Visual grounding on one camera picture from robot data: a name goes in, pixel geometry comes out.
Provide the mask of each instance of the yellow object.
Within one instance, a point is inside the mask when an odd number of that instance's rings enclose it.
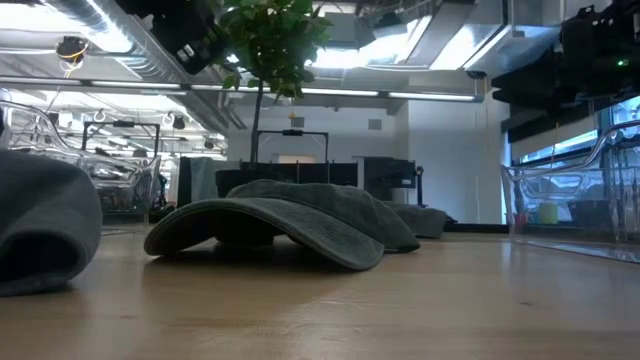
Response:
[[[558,223],[558,206],[552,203],[542,203],[539,209],[540,224],[556,225]]]

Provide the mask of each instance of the plant stem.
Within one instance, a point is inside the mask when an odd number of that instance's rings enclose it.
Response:
[[[260,78],[258,82],[258,97],[256,98],[256,110],[253,114],[253,127],[251,129],[251,163],[258,162],[258,122],[260,121],[260,104],[264,93],[264,80]]]

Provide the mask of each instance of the pipe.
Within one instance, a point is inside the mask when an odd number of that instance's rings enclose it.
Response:
[[[168,54],[142,23],[127,15],[112,0],[43,0],[46,6],[79,21],[93,32],[107,39],[122,40],[132,45],[133,55],[141,58],[120,58],[117,61],[131,69],[145,81],[190,83],[192,78]],[[189,93],[173,100],[193,112],[193,117],[208,130],[226,133],[229,123],[201,94]]]

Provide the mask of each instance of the fluorescent light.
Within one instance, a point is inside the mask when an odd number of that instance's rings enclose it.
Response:
[[[449,40],[438,57],[433,61],[431,70],[457,70],[466,63],[480,44],[474,44],[473,31],[469,25],[464,25],[458,33]]]
[[[127,146],[129,144],[129,142],[123,138],[117,138],[117,137],[110,137],[107,140],[109,140],[112,143],[118,144],[118,145],[122,145],[122,146]]]
[[[180,89],[180,84],[166,84],[166,83],[148,83],[148,82],[133,82],[133,81],[102,81],[96,80],[91,82],[95,86],[102,87],[124,87],[132,89]]]
[[[302,92],[308,95],[345,95],[345,96],[371,96],[371,97],[378,96],[377,91],[364,91],[364,90],[303,88]]]
[[[409,56],[413,52],[413,49],[415,49],[416,45],[418,45],[418,41],[420,41],[422,35],[427,30],[431,19],[433,19],[433,17],[429,15],[418,20],[418,23],[415,25],[415,28],[411,32],[411,35],[409,35],[409,39],[407,40],[404,48],[400,52],[398,52],[395,61],[396,64],[399,64],[409,58]]]
[[[10,84],[37,84],[37,85],[82,85],[80,80],[73,79],[48,79],[48,78],[24,78],[14,76],[0,76],[0,82]]]
[[[219,91],[219,90],[222,90],[222,85],[191,85],[191,89]]]
[[[496,44],[500,42],[500,40],[502,40],[502,38],[504,38],[510,32],[511,32],[511,25],[505,26],[504,29],[502,29],[493,39],[491,39],[491,41],[489,41],[482,48],[480,48],[480,51],[478,51],[475,55],[473,55],[471,59],[469,59],[469,61],[467,61],[462,67],[465,70],[467,70],[473,65],[475,65],[475,63],[477,63],[480,59],[482,59],[485,55],[487,55],[489,50],[491,50],[494,46],[496,46]]]
[[[367,65],[355,49],[319,49],[316,61],[305,64],[323,69],[353,69]]]
[[[440,101],[473,101],[475,96],[452,94],[426,94],[426,93],[401,93],[390,92],[390,98],[409,100],[440,100]]]
[[[45,6],[0,5],[0,28],[10,30],[78,33],[82,24]]]
[[[409,35],[405,33],[388,35],[376,39],[360,49],[357,61],[359,61],[359,64],[362,64],[362,66],[376,61],[379,63],[387,59],[388,62],[394,61],[397,57],[396,54],[399,50],[402,50],[408,37]]]

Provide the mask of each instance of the cap brim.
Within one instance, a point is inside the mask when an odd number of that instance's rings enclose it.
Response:
[[[168,255],[219,234],[231,234],[234,217],[252,219],[277,228],[336,263],[353,269],[376,266],[384,245],[342,221],[305,205],[279,199],[232,198],[187,205],[164,218],[151,230],[144,248],[149,255]],[[238,235],[246,229],[237,228]]]

